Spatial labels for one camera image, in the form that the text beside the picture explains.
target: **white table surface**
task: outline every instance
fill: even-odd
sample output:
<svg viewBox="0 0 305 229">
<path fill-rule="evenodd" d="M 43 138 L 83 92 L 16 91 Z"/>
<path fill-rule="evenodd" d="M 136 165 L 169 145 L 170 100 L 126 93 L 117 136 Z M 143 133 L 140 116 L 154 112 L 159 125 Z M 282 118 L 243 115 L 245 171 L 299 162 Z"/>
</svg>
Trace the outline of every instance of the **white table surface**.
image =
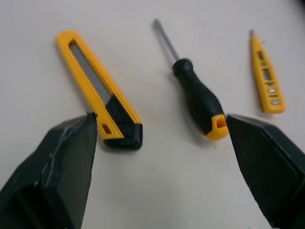
<svg viewBox="0 0 305 229">
<path fill-rule="evenodd" d="M 152 29 L 158 17 L 226 113 L 276 124 L 305 152 L 305 12 L 297 0 L 11 0 L 0 8 L 0 187 L 46 132 L 86 102 L 54 36 L 77 30 L 143 121 L 143 146 L 97 144 L 83 229 L 269 229 L 230 137 L 202 140 Z M 249 30 L 264 42 L 287 103 L 259 109 Z"/>
</svg>

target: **screwdriver shaft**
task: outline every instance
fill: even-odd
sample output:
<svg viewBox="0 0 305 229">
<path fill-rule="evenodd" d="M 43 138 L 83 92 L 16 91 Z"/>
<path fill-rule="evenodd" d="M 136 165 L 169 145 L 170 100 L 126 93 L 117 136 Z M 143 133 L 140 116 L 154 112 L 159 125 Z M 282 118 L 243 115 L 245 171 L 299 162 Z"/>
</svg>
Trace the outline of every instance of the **screwdriver shaft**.
<svg viewBox="0 0 305 229">
<path fill-rule="evenodd" d="M 153 20 L 153 24 L 154 24 L 155 28 L 159 31 L 159 33 L 162 35 L 162 37 L 164 38 L 167 46 L 169 47 L 169 49 L 171 50 L 171 53 L 173 54 L 175 60 L 176 61 L 179 60 L 180 58 L 179 58 L 176 50 L 174 49 L 172 43 L 168 39 L 166 33 L 164 32 L 164 29 L 163 29 L 163 27 L 161 25 L 161 22 L 158 19 L 155 19 L 155 20 Z"/>
</svg>

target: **screwdriver handle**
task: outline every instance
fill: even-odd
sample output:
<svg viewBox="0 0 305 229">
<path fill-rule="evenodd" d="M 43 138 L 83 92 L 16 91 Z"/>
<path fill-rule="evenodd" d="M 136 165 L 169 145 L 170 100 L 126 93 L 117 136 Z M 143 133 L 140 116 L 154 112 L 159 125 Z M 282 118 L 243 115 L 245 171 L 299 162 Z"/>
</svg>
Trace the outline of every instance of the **screwdriver handle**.
<svg viewBox="0 0 305 229">
<path fill-rule="evenodd" d="M 229 134 L 223 109 L 217 97 L 198 79 L 192 62 L 180 59 L 173 65 L 173 73 L 180 81 L 191 116 L 200 130 L 211 140 Z"/>
</svg>

